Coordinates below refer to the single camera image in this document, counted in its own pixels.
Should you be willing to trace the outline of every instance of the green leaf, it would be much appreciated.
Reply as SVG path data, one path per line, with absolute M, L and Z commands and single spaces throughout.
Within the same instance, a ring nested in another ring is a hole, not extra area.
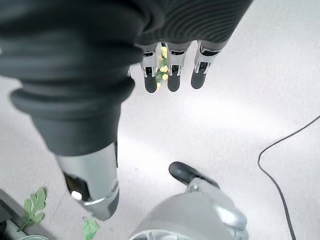
M 88 234 L 87 236 L 85 236 L 85 240 L 91 240 L 94 238 L 96 233 L 91 233 L 91 234 Z
M 30 199 L 24 200 L 24 210 L 28 215 L 31 215 L 31 205 Z
M 37 199 L 37 196 L 34 193 L 30 194 L 30 199 L 32 201 L 33 206 L 37 205 L 38 199 Z
M 41 222 L 45 214 L 43 212 L 36 214 L 36 212 L 44 209 L 46 205 L 45 200 L 46 192 L 43 188 L 40 188 L 36 193 L 30 195 L 30 199 L 24 201 L 25 215 L 22 217 L 23 222 L 18 231 Z
M 44 218 L 45 214 L 43 212 L 40 212 L 34 216 L 31 217 L 31 220 L 37 224 L 39 222 L 41 222 L 41 220 Z
M 36 197 L 38 199 L 38 201 L 41 201 L 41 202 L 45 202 L 46 200 L 46 193 L 45 193 L 45 190 L 43 188 L 40 188 L 37 192 L 36 192 Z
M 164 67 L 165 65 L 168 65 L 168 59 L 167 58 L 162 58 L 160 66 Z
M 31 196 L 33 197 L 33 199 L 31 198 L 31 201 L 33 203 L 32 213 L 35 214 L 36 211 L 40 211 L 40 210 L 44 209 L 45 200 L 46 200 L 46 193 L 45 193 L 45 190 L 43 188 L 40 188 L 36 192 L 35 196 L 34 196 L 34 194 L 31 194 Z
M 84 222 L 82 223 L 82 234 L 85 236 L 86 240 L 91 240 L 99 228 L 100 226 L 93 218 L 84 218 Z

